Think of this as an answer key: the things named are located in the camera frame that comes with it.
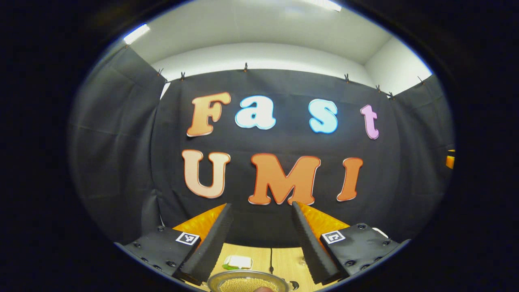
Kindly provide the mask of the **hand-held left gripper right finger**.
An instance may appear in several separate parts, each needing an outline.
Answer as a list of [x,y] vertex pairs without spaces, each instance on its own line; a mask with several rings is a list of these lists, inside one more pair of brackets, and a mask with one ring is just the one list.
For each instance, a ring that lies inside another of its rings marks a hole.
[[315,284],[354,279],[410,243],[395,241],[366,223],[346,224],[300,202],[292,203],[292,220]]

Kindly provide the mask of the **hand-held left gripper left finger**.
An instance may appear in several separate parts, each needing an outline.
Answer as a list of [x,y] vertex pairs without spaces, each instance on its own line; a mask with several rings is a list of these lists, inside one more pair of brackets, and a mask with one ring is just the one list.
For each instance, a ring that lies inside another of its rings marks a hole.
[[116,246],[162,277],[200,286],[216,266],[233,219],[232,204],[226,203]]

